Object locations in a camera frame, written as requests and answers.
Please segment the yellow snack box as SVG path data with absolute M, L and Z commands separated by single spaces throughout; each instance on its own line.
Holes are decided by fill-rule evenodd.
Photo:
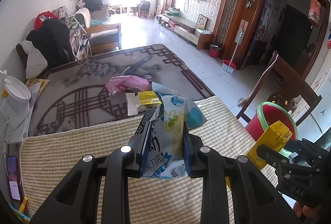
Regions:
M 229 145 L 225 149 L 225 155 L 230 158 L 236 158 L 239 155 L 248 157 L 262 171 L 272 185 L 276 186 L 276 176 L 272 175 L 272 168 L 266 164 L 266 161 L 258 156 L 257 148 L 258 146 L 265 145 L 276 152 L 280 152 L 291 138 L 291 131 L 283 123 L 277 121 L 268 127 L 257 141 L 254 141 L 241 123 L 236 123 L 233 127 L 235 129 L 230 135 Z

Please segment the blue white snack wrapper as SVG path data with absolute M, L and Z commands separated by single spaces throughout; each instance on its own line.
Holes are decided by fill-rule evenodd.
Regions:
M 150 130 L 147 151 L 140 166 L 142 177 L 175 179 L 185 176 L 183 132 L 201 127 L 206 118 L 197 104 L 161 84 L 153 82 L 152 91 L 161 104 L 143 119 Z

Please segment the striped beige table mat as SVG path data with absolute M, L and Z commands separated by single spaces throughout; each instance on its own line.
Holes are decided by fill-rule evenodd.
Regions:
M 235 158 L 254 145 L 254 139 L 218 97 L 197 102 L 206 123 L 193 130 L 203 144 Z M 72 131 L 26 138 L 20 149 L 22 187 L 28 210 L 34 214 L 55 186 L 86 154 L 109 155 L 128 143 L 140 117 Z M 129 179 L 132 223 L 199 223 L 202 179 Z

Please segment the red bin green rim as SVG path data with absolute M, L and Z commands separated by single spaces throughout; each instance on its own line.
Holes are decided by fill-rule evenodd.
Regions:
M 289 113 L 277 104 L 267 101 L 259 104 L 256 108 L 256 115 L 248 122 L 245 129 L 252 138 L 257 141 L 262 136 L 263 132 L 277 121 L 283 123 L 291 131 L 292 136 L 289 141 L 297 139 L 297 126 Z M 292 152 L 287 150 L 286 146 L 284 146 L 279 153 L 282 155 L 282 158 L 287 158 L 292 154 Z

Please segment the wooden dining chair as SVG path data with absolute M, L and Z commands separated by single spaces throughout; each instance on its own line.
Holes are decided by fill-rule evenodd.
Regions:
M 245 111 L 261 89 L 270 71 L 273 69 L 283 78 L 283 86 L 280 91 L 273 93 L 269 97 L 269 100 L 274 96 L 279 96 L 281 99 L 277 104 L 281 105 L 286 101 L 290 103 L 296 97 L 302 97 L 308 104 L 309 109 L 296 122 L 296 125 L 300 125 L 317 107 L 322 100 L 322 96 L 318 96 L 306 81 L 279 56 L 279 53 L 276 50 L 273 52 L 266 70 L 260 76 L 250 95 L 238 100 L 237 106 L 240 108 L 240 112 L 237 114 L 236 118 L 243 118 L 247 123 L 250 121 L 250 118 L 245 114 Z

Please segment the patterned grey table cloth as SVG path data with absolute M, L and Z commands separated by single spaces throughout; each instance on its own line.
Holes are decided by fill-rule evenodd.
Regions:
M 53 134 L 127 118 L 125 93 L 111 96 L 106 89 L 110 79 L 120 75 L 159 83 L 193 101 L 214 95 L 163 44 L 99 54 L 41 76 L 49 83 L 34 105 L 28 135 Z

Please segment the white desk fan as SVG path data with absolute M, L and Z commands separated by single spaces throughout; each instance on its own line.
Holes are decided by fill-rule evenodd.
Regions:
M 5 117 L 4 141 L 11 131 L 17 129 L 29 112 L 31 92 L 19 79 L 1 71 L 1 115 Z

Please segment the pink plastic bag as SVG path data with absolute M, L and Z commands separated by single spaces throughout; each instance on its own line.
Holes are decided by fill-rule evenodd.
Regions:
M 130 88 L 135 88 L 140 91 L 149 91 L 150 83 L 147 79 L 135 75 L 120 75 L 112 77 L 105 85 L 105 88 L 111 96 L 114 96 Z

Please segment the red white dustpan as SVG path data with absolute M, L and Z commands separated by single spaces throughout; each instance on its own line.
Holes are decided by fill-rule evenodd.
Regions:
M 227 73 L 233 73 L 237 70 L 235 63 L 230 60 L 223 61 L 222 69 Z

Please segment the white pillow bag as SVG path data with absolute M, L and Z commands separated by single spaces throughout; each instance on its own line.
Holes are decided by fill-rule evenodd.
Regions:
M 31 41 L 24 40 L 21 46 L 28 56 L 26 63 L 26 79 L 33 79 L 43 73 L 48 67 L 46 58 L 42 55 Z

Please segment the small red waste bin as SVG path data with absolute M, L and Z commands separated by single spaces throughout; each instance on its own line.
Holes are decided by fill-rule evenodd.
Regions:
M 209 49 L 209 55 L 212 58 L 218 58 L 221 50 L 222 50 L 222 48 L 220 46 L 211 44 L 210 49 Z

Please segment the wooden tv cabinet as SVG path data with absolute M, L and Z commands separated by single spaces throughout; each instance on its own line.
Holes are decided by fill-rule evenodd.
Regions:
M 179 37 L 196 46 L 198 50 L 208 49 L 211 44 L 212 34 L 205 29 L 199 29 L 196 23 L 179 16 L 169 14 L 160 15 L 162 22 Z

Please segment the black clothes pile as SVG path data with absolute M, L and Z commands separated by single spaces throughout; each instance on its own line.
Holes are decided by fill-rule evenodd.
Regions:
M 60 19 L 46 19 L 37 30 L 30 31 L 26 40 L 31 41 L 42 53 L 48 62 L 48 69 L 75 61 L 70 45 L 70 31 Z

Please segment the wooden sofa bench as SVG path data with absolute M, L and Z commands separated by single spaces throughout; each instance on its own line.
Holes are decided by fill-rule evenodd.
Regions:
M 92 16 L 87 8 L 79 9 L 75 18 L 83 24 L 83 30 L 89 39 L 92 55 L 103 54 L 122 49 L 121 24 L 109 19 L 99 25 L 92 25 Z

